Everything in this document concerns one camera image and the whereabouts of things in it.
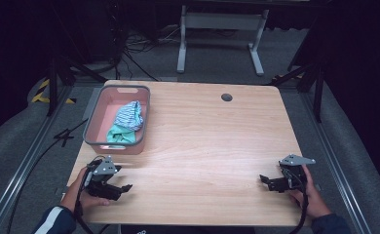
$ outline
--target human hand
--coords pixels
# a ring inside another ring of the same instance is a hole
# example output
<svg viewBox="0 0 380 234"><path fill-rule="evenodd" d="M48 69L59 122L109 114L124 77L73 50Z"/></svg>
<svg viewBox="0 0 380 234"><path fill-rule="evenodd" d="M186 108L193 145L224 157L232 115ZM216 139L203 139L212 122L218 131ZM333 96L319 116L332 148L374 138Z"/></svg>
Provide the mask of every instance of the human hand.
<svg viewBox="0 0 380 234"><path fill-rule="evenodd" d="M93 197L85 190L81 192L80 203L84 210L96 206L108 206L110 201L105 198Z"/></svg>
<svg viewBox="0 0 380 234"><path fill-rule="evenodd" d="M308 182L306 183L306 194L308 195L309 202L307 210L308 217L314 219L320 216L331 214L331 211L324 202L320 192L315 187L314 181L308 168L306 167L306 165L302 165L302 168L308 180ZM300 192L299 190L290 190L289 194L290 200L292 202L298 201L300 203L300 207L303 206L302 192Z"/></svg>
<svg viewBox="0 0 380 234"><path fill-rule="evenodd" d="M75 204L77 202L78 190L80 188L81 182L83 181L84 174L87 168L81 169L80 173L77 175L75 181L69 186L65 196L62 198L60 204L68 208L74 213ZM80 203L83 209L87 209L94 206L108 206L110 204L108 199L93 197L88 192L82 191L80 195Z"/></svg>

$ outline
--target table surface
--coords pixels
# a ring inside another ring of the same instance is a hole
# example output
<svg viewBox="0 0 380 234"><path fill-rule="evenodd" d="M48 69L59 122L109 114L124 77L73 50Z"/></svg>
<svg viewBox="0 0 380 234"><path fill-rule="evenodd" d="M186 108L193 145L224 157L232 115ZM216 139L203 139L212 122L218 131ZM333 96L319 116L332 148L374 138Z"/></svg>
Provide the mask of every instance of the table surface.
<svg viewBox="0 0 380 234"><path fill-rule="evenodd" d="M96 223L295 226L300 210L269 191L259 175L282 177L278 161L301 155L275 87L108 81L150 89L145 147L112 155L123 168L108 182L132 184L108 207L92 208ZM223 94L233 99L224 101ZM96 153L82 144L68 185Z"/></svg>

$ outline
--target blue striped towel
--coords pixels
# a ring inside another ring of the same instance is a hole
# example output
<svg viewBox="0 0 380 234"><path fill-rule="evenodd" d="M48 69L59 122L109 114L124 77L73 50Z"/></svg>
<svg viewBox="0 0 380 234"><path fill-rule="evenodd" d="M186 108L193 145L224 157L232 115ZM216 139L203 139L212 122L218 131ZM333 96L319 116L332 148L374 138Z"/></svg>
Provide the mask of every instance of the blue striped towel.
<svg viewBox="0 0 380 234"><path fill-rule="evenodd" d="M134 100L122 106L115 117L114 124L131 131L138 131L142 126L141 104Z"/></svg>

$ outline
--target sleeve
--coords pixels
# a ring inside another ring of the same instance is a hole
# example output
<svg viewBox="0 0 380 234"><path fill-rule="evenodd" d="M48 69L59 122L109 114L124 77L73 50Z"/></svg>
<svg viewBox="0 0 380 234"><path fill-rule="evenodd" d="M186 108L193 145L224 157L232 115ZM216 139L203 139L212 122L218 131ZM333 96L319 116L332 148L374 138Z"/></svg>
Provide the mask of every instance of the sleeve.
<svg viewBox="0 0 380 234"><path fill-rule="evenodd" d="M42 215L33 234L68 234L75 231L76 222L72 212L66 207L52 207Z"/></svg>
<svg viewBox="0 0 380 234"><path fill-rule="evenodd" d="M312 231L315 234L351 234L346 220L336 214L328 214L314 219Z"/></svg>

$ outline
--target person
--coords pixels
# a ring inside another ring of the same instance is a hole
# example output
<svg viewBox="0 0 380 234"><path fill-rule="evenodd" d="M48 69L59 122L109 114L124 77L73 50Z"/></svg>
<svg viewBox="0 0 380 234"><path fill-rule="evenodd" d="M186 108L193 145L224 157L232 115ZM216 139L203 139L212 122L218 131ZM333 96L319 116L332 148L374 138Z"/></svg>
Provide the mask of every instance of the person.
<svg viewBox="0 0 380 234"><path fill-rule="evenodd" d="M312 220L312 231L315 234L348 234L351 230L345 219L333 213L326 205L320 192L314 185L311 173L303 165L308 180L306 194L308 195L307 215ZM78 189L83 179L86 168L82 169L75 181L69 186L68 191L62 198L59 206L47 209L41 221L32 233L35 234L67 234L75 231L76 220L74 209L76 205ZM298 201L302 206L303 193L299 190L290 190L289 196L292 202ZM109 200L104 198L92 197L86 191L82 191L80 196L81 206L84 211L93 206L108 206Z"/></svg>
<svg viewBox="0 0 380 234"><path fill-rule="evenodd" d="M69 186L59 206L49 208L44 212L32 233L67 234L75 231L77 225L74 210L77 203L78 190L86 170L87 168L83 168L80 171L75 181ZM94 206L108 206L110 204L109 200L93 197L86 191L81 192L80 203L83 211Z"/></svg>
<svg viewBox="0 0 380 234"><path fill-rule="evenodd" d="M306 184L306 194L308 195L308 209L307 215L312 220L312 231L315 234L348 234L351 230L345 219L333 213L317 190L306 165L302 165L303 171L308 180ZM300 207L303 205L303 193L299 190L289 190L290 200L292 202L298 201Z"/></svg>

